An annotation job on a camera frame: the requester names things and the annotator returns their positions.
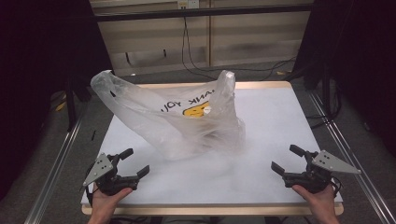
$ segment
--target black wire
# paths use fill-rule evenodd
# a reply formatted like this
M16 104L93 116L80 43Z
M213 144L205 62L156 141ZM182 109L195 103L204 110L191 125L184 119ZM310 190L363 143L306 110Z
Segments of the black wire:
M280 221L280 223L283 223L286 219L288 219L289 217L284 217L281 221Z
M96 190L94 190L94 191L92 192L92 194L94 194L97 190L99 190L99 188L97 188Z
M199 67L197 67L197 66L195 65L195 63L193 62L192 57L191 57L191 45L190 45L189 29L188 29L188 27L187 27L187 20L186 20L186 18L184 18L184 33L183 33L183 47L182 47L182 51L181 51L181 61L183 62L184 67L185 67L189 72L191 72L191 73L193 73L193 74L195 74L195 75L198 75L198 76L209 77L209 76L206 76L206 75L203 75L203 74L198 74L198 73L192 72L189 68L187 68L186 64L184 64L184 38L185 38L185 36L187 36L187 44L188 44L188 48L189 48L189 57L190 57L190 61L191 61L192 66L193 66L195 69L197 69L197 70L199 70L199 71L202 71L202 72L215 72L215 71L222 71L222 70L224 70L224 68L202 69L202 68L199 68ZM272 75L272 73L274 72L275 69L277 69L277 68L279 68L279 67L282 67L282 66L284 66L284 65L287 64L287 63L295 62L295 60L294 60L295 58L296 58L296 57L292 57L292 58L290 58L290 59L288 59L288 60L286 60L286 61L278 62L278 63L276 63L274 66L272 66L271 68L266 68L266 69L250 69L250 68L232 68L232 67L228 67L228 68L226 68L226 70L251 71L251 72L266 72L266 71L271 71L270 74L267 75L267 77L261 79L261 81L263 81L263 80L267 79L268 77L270 77L270 76Z
M197 76L201 76L201 77L209 77L210 79L213 79L213 80L217 80L216 78L214 78L214 77L210 77L210 76L207 76L207 75L204 75L204 74L199 74L199 73L195 73L195 72L192 72L187 66L186 66L186 64L184 64L184 37L186 36L186 34L187 34L187 40L188 40L188 44L189 44L189 54L191 55L191 53L190 53L190 41L189 41L189 30L187 29L187 23L186 23L186 18L184 18L184 32L183 32L183 46L181 47L181 62L183 63L183 66L187 69L187 71L189 71L190 73L192 73L192 74L194 74L194 75L197 75Z
M335 188L335 190L334 190L334 198L335 198L337 196L337 193L340 191L341 188L344 187L344 185L343 185L343 183L341 183L341 181L337 177L332 175L332 178L334 178L340 184L340 186L337 186L337 184L330 182Z
M304 217L304 219L305 219L306 223L312 224L312 222L307 217Z
M334 120L338 114L341 111L341 107L342 107L342 101L341 101L341 93L340 93L340 89L338 86L336 86L336 90L333 96L333 107L335 108L335 111L333 113L331 113L330 115L312 115L312 116L306 116L307 119L326 119L325 121L315 124L313 126L311 126L311 129L316 129L324 124L330 124L331 120Z
M94 165L94 163L92 163L92 164L90 165L90 167L88 168L87 172L85 173L85 178L87 178L87 176L88 176L88 174L90 173L90 171L91 171L93 165ZM88 188L88 185L87 185L87 186L85 187L85 192L86 192L86 194L87 194L88 202L89 202L90 205L92 206L92 197L93 197L93 194L95 193L95 191L92 192L92 193L90 193L90 189Z

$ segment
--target metal rail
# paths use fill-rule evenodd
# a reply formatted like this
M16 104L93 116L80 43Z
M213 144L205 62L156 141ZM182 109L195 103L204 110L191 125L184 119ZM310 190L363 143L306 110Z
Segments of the metal rail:
M35 203L29 212L24 224L38 224L44 215L48 203L50 202L50 197L55 189L55 185L58 181L59 175L64 168L64 163L67 159L67 155L73 146L74 140L78 134L79 127L81 125L81 119L84 117L88 108L88 103L83 104L80 110L78 120L72 130L67 133L64 143L59 151L58 157L53 163L51 170L49 171L49 176L40 191L40 194L35 199Z
M376 189L375 185L373 184L367 173L364 171L363 167L359 163L358 158L356 158L351 147L347 143L347 140L341 134L335 122L333 120L327 120L327 118L325 117L326 113L323 109L323 103L321 102L319 96L313 91L309 92L309 96L319 114L323 116L323 121L327 123L327 129L332 135L335 144L338 146L341 153L343 154L346 162L361 170L361 175L355 175L355 177L359 185L361 186L361 189L366 194L367 199L378 214L378 217L381 219L381 222L387 224L396 223L396 219L390 211L387 202L384 200L384 198Z
M149 19L183 18L183 17L299 12L299 11L310 11L313 6L314 6L313 4L298 4L298 5L278 5L278 6L265 6L265 7L208 7L208 8L196 8L196 9L184 9L184 10L179 9L179 10L148 11L148 12L103 13L103 14L95 14L93 18L89 18L89 19L94 19L96 21L136 21L136 20L149 20Z

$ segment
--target table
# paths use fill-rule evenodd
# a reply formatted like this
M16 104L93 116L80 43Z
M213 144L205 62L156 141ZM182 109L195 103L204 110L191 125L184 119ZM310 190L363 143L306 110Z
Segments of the table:
M175 85L154 84L147 88ZM131 158L119 163L119 175L134 175L149 164L150 173L138 190L122 200L117 215L135 216L299 216L311 214L304 199L270 168L271 161L287 172L304 171L305 160L289 151L291 144L318 151L318 144L288 82L236 83L235 109L246 123L247 145L241 154L216 151L182 161L166 161L143 138L117 117L110 123L101 152L116 154L134 148ZM84 195L82 212L92 211ZM337 215L344 211L340 195Z

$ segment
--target white plastic bag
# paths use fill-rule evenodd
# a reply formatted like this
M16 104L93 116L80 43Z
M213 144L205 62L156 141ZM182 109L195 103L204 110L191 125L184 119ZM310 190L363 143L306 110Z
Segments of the white plastic bag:
M232 72L223 71L218 80L199 86L149 89L104 71L92 78L91 86L127 127L168 160L210 149L236 153L245 144L245 124L235 113Z

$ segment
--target human hand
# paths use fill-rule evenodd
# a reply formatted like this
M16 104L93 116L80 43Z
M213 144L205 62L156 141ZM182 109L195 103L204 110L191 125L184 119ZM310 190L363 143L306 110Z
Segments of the human hand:
M89 224L107 224L114 211L116 210L117 203L125 198L132 192L132 189L122 189L115 195L108 196L99 189L96 185L93 185L93 196L92 196L92 214Z
M310 193L299 185L292 189L300 194L309 203L309 209L320 224L339 224L334 210L334 190L332 185L318 193Z

